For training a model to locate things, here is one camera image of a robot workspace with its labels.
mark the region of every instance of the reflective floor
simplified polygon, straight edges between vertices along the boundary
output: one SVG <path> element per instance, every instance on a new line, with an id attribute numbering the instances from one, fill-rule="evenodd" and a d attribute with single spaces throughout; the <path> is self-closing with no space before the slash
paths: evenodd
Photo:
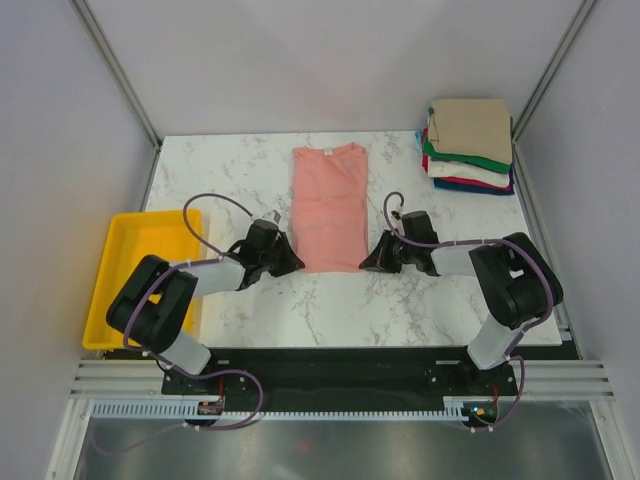
<path id="1" fill-rule="evenodd" d="M 171 424 L 92 420 L 105 449 Z M 178 429 L 127 454 L 86 448 L 89 480 L 610 479 L 587 404 L 522 404 L 493 433 L 403 422 L 265 421 L 231 432 Z"/>

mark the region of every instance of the white wall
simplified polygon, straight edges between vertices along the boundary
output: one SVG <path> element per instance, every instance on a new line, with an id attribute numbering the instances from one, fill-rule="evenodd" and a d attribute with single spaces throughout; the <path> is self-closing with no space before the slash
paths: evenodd
<path id="1" fill-rule="evenodd" d="M 110 217 L 150 146 L 65 0 L 0 5 L 0 477 L 43 478 Z"/>
<path id="2" fill-rule="evenodd" d="M 640 2 L 601 2 L 522 140 L 572 326 L 640 453 Z"/>
<path id="3" fill-rule="evenodd" d="M 89 0 L 162 135 L 413 130 L 428 101 L 517 117 L 579 0 Z"/>

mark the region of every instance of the yellow bin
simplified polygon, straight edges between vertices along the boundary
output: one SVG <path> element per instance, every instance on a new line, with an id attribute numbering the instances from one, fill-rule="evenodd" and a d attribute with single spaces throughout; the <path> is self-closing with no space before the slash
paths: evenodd
<path id="1" fill-rule="evenodd" d="M 194 230 L 202 235 L 200 211 L 189 210 L 188 217 Z M 107 325 L 107 309 L 142 257 L 149 254 L 169 262 L 199 258 L 200 243 L 185 227 L 182 210 L 122 213 L 113 217 L 82 338 L 84 348 L 123 348 L 122 334 Z M 193 303 L 187 310 L 183 328 L 187 332 L 193 331 Z"/>

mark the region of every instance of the marble surface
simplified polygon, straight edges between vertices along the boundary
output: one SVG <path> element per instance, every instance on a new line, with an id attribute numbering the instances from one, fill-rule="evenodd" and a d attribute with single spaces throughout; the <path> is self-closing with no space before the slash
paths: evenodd
<path id="1" fill-rule="evenodd" d="M 405 212 L 426 210 L 443 241 L 527 231 L 516 196 L 435 190 L 420 165 L 412 131 L 167 137 L 147 210 L 179 209 L 196 193 L 217 192 L 256 216 L 277 209 L 291 238 L 292 149 L 350 142 L 369 154 L 369 251 L 385 228 L 382 201 L 392 190 L 404 193 Z M 233 205 L 201 199 L 193 207 L 203 212 L 215 245 L 227 249 L 244 238 L 250 220 Z M 245 291 L 203 298 L 200 340 L 217 347 L 466 345 L 487 313 L 474 277 L 431 278 L 406 266 L 399 275 L 295 272 L 274 279 L 265 274 Z M 560 343 L 553 317 L 522 341 Z"/>

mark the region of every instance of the navy blue cloth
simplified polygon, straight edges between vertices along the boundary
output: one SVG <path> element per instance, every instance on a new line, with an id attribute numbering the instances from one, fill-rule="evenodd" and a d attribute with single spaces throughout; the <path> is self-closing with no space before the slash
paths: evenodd
<path id="1" fill-rule="evenodd" d="M 466 183 L 449 182 L 442 178 L 434 178 L 433 186 L 443 190 L 453 190 L 456 192 L 484 193 L 487 195 L 507 196 L 513 195 L 513 168 L 509 170 L 509 190 L 480 187 L 478 185 L 467 185 Z"/>

